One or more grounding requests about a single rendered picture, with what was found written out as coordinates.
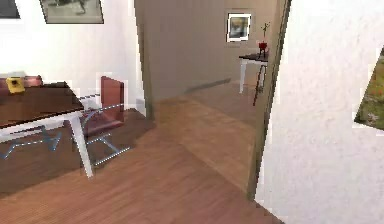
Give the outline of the white framed wall picture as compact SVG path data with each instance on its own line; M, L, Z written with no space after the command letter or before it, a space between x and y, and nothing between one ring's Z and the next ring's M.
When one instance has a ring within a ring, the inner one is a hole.
M251 15L248 13L229 13L227 19L227 41L239 42L249 39Z

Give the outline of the dark side table white legs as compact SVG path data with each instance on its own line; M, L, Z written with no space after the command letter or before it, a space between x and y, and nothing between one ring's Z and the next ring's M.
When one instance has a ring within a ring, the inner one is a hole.
M258 72L257 88L258 92L262 92L264 89L265 76L267 73L268 55L264 54L248 54L239 57L240 59L240 82L239 92L242 93L245 84L246 68L248 64L256 64L260 66Z

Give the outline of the grey framed wall picture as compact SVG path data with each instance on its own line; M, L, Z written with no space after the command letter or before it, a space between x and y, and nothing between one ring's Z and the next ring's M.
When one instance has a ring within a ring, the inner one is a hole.
M47 24L103 24L101 0L39 0Z

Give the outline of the green framed wall picture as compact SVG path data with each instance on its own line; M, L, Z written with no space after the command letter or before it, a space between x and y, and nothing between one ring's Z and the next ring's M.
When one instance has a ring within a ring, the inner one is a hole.
M384 47L373 68L354 121L384 131Z

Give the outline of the dark framed wall picture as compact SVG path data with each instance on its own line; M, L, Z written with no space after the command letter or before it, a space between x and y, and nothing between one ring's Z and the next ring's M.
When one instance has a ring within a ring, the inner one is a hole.
M19 19L15 0L0 0L0 19Z

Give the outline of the red chair with metal frame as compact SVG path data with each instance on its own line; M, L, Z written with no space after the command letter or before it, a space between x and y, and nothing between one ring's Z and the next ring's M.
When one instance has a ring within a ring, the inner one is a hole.
M37 76L25 76L21 78L24 87L41 87L43 85L43 80L40 75ZM8 84L6 83L5 78L0 78L0 97L4 97L10 94L10 90L8 88ZM8 150L5 153L0 153L0 158L7 159L10 154L17 148L21 146L27 146L37 143L46 143L48 148L51 151L55 151L57 149L57 145L62 137L62 133L58 132L57 134L50 134L44 125L25 129L20 132L16 132L16 135L26 134L36 134L40 133L42 138L40 140L27 141L22 142L17 139L11 140L11 144Z
M86 109L80 118L86 145L100 142L111 151L99 159L90 156L93 166L101 165L130 150L130 147L118 148L109 140L111 131L124 125L124 83L102 76L100 90L101 107Z

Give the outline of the brown table with white legs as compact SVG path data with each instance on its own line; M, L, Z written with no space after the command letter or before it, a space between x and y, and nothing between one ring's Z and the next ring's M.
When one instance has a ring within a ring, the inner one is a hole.
M26 87L21 94L0 97L0 142L17 139L16 133L68 121L85 173L93 176L80 117L83 104L65 83Z

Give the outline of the houseplant in red pot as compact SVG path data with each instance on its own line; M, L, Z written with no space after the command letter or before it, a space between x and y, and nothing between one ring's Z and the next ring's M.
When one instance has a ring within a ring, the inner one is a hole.
M261 29L263 30L263 38L264 39L266 38L266 33L267 33L267 30L268 30L269 27L270 27L270 23L269 22L266 22L261 27ZM267 49L267 46L268 46L268 44L265 42L264 39L258 44L258 46L259 46L259 54L262 55L262 56L266 55L266 49Z

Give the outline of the yellow alarm clock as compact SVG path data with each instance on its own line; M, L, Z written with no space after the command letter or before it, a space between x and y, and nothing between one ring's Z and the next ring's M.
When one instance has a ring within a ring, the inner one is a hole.
M11 94L25 91L24 81L21 77L9 77L6 79L8 90Z

